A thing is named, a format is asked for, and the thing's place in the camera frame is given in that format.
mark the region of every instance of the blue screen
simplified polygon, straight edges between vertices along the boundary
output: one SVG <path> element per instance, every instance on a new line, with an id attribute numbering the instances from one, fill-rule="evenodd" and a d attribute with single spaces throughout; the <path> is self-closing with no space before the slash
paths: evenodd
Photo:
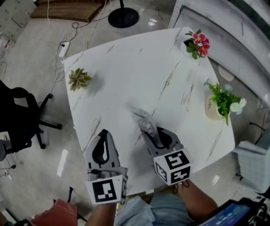
<path id="1" fill-rule="evenodd" d="M 200 226 L 233 226 L 239 222 L 250 210 L 250 207 L 231 204 Z"/>

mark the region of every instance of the floor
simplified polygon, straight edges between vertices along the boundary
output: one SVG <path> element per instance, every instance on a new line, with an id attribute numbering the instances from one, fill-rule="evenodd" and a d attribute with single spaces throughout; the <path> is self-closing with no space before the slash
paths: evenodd
<path id="1" fill-rule="evenodd" d="M 109 26 L 107 19 L 99 21 L 89 48 L 134 34 L 166 29 L 174 4 L 175 0 L 125 0 L 126 7 L 139 11 L 139 22 L 127 29 L 116 29 Z M 115 0 L 112 10 L 118 6 L 119 3 Z M 5 84 L 10 88 L 23 87 L 34 94 L 38 101 L 43 100 L 54 84 L 57 43 L 72 30 L 71 24 L 71 21 L 51 20 L 53 35 L 46 19 L 31 20 L 6 59 L 8 66 L 4 77 Z M 94 26 L 95 23 L 91 23 L 80 30 L 71 42 L 68 56 L 86 49 L 86 40 L 91 36 Z M 212 64 L 219 82 L 222 85 L 232 85 L 234 91 L 248 101 L 241 115 L 231 116 L 236 142 L 243 137 L 255 141 L 260 131 L 248 124 L 250 121 L 258 124 L 263 122 L 263 114 L 257 112 L 258 98 L 236 78 L 230 82 L 226 81 L 218 73 L 218 64 Z M 63 129 L 58 131 L 41 127 L 45 131 L 42 136 L 48 145 L 47 148 L 41 150 L 37 139 L 34 138 L 32 147 L 7 156 L 10 164 L 17 164 L 16 169 L 10 170 L 13 179 L 0 177 L 0 193 L 5 205 L 18 219 L 42 213 L 53 205 L 54 199 L 66 200 L 70 186 L 74 188 L 71 202 L 78 205 L 79 213 L 88 217 L 92 209 L 85 187 L 85 161 L 73 127 L 64 80 L 55 85 L 52 93 L 54 98 L 48 102 L 43 119 L 59 122 L 63 124 Z M 57 168 L 63 149 L 68 151 L 68 155 L 62 176 L 59 177 Z M 8 167 L 6 160 L 0 162 L 0 168 L 3 167 Z M 237 160 L 235 155 L 230 153 L 192 175 L 192 181 L 219 205 L 232 198 L 255 199 L 256 193 L 239 184 L 236 172 Z"/>

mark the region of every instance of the potted plant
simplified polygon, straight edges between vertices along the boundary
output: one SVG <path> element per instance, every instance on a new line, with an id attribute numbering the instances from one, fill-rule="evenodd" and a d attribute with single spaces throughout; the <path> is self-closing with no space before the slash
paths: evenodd
<path id="1" fill-rule="evenodd" d="M 71 74 L 69 75 L 69 82 L 71 84 L 70 90 L 79 90 L 81 87 L 87 87 L 88 82 L 92 80 L 90 76 L 88 76 L 88 72 L 83 72 L 84 69 L 78 68 L 75 72 L 71 70 Z"/>
<path id="2" fill-rule="evenodd" d="M 194 59 L 205 58 L 210 48 L 209 39 L 199 29 L 196 33 L 189 31 L 185 35 L 191 38 L 181 43 L 181 51 L 187 51 Z"/>
<path id="3" fill-rule="evenodd" d="M 231 85 L 225 85 L 224 90 L 218 83 L 208 84 L 208 87 L 212 94 L 206 98 L 207 117 L 216 121 L 225 118 L 228 125 L 229 114 L 231 112 L 237 115 L 241 114 L 247 101 L 233 94 Z"/>

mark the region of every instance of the white marker cube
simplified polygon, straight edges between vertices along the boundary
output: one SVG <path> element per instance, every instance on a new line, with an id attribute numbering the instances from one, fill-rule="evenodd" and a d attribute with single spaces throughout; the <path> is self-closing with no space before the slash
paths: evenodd
<path id="1" fill-rule="evenodd" d="M 127 194 L 127 179 L 123 175 L 86 182 L 91 202 L 94 205 L 124 202 Z"/>
<path id="2" fill-rule="evenodd" d="M 154 157 L 154 165 L 156 173 L 167 185 L 180 183 L 190 177 L 190 157 L 185 149 Z"/>

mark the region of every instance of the person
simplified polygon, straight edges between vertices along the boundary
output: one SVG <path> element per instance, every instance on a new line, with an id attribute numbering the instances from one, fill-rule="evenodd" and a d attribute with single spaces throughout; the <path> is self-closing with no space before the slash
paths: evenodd
<path id="1" fill-rule="evenodd" d="M 116 217 L 116 204 L 98 205 L 86 226 L 187 226 L 218 208 L 190 180 L 154 193 L 151 200 L 144 199 L 136 196 L 127 201 Z"/>

